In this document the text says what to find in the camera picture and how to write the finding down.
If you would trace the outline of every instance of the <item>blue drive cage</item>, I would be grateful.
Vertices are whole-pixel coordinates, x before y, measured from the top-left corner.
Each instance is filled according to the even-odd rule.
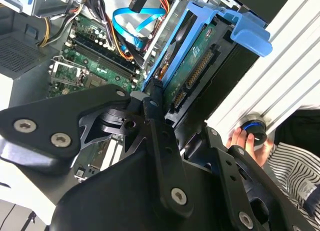
[[[186,36],[183,44],[181,45],[179,51],[172,60],[172,63],[168,67],[168,70],[162,78],[164,89],[167,87],[170,80],[175,75],[176,70],[178,69],[185,56],[187,55],[189,49],[192,47],[193,43],[199,36],[203,26],[208,25],[216,15],[223,17],[234,25],[234,29],[231,33],[230,38],[239,45],[247,48],[260,57],[265,57],[272,52],[272,45],[269,42],[270,33],[264,28],[266,23],[251,12],[239,13],[237,11],[226,9],[224,7],[218,7],[209,4],[201,5],[204,6],[199,6],[192,1],[188,3],[171,37],[167,41],[164,49],[154,63],[149,75],[145,79],[142,86],[142,91],[145,90],[150,78],[157,70],[169,45],[178,32],[188,12],[192,12],[194,15],[196,15],[197,18],[188,35]]]

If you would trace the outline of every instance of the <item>black knob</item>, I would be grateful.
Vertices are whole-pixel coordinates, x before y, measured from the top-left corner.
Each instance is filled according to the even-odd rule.
[[[249,134],[254,135],[254,146],[262,145],[267,140],[267,127],[261,118],[245,121],[241,128],[246,131],[247,137]]]

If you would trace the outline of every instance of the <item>hand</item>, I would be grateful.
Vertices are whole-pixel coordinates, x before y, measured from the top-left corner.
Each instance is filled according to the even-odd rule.
[[[241,130],[241,128],[238,127],[233,132],[232,137],[228,139],[226,147],[230,148],[232,145],[239,145],[247,151],[247,153],[253,158],[254,161],[256,161],[256,163],[260,167],[262,167],[266,163],[274,143],[270,139],[267,139],[264,142],[263,146],[255,151],[255,136],[252,133],[250,133],[247,139],[246,137],[247,132],[245,130]]]

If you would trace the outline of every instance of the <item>ventilation grille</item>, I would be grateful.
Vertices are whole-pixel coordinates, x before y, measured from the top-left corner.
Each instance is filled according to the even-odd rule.
[[[0,66],[18,73],[45,55],[13,37],[0,40]]]

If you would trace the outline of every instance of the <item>screw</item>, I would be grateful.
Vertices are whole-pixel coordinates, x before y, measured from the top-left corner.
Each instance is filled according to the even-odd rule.
[[[293,227],[293,230],[294,230],[294,231],[301,231],[301,229],[300,229],[300,228],[298,228],[298,227],[297,227],[297,226],[295,226],[295,225],[293,225],[292,227]]]
[[[212,133],[213,135],[215,135],[215,136],[218,135],[217,131],[215,131],[213,128],[211,129],[211,133]]]
[[[21,133],[32,133],[36,130],[37,125],[30,119],[19,119],[14,122],[13,127]]]
[[[208,38],[210,36],[211,32],[212,32],[212,28],[209,28],[205,34],[205,37]]]
[[[239,219],[241,223],[246,226],[249,230],[252,230],[254,228],[254,223],[252,222],[252,219],[248,214],[245,212],[239,212]]]
[[[238,147],[238,152],[239,152],[240,154],[242,154],[242,155],[245,155],[245,151],[244,151],[242,148],[239,148],[239,147]]]
[[[116,94],[119,95],[119,96],[121,96],[121,97],[126,96],[125,93],[122,92],[122,91],[120,91],[120,90],[118,90],[118,91],[116,92]]]
[[[51,136],[51,143],[59,148],[66,148],[71,144],[71,138],[62,132],[55,133]]]
[[[153,106],[158,107],[158,104],[157,104],[155,101],[153,101],[153,100],[150,100],[150,104],[152,104]]]
[[[171,190],[171,197],[178,205],[185,205],[187,203],[187,196],[180,188],[174,187]]]

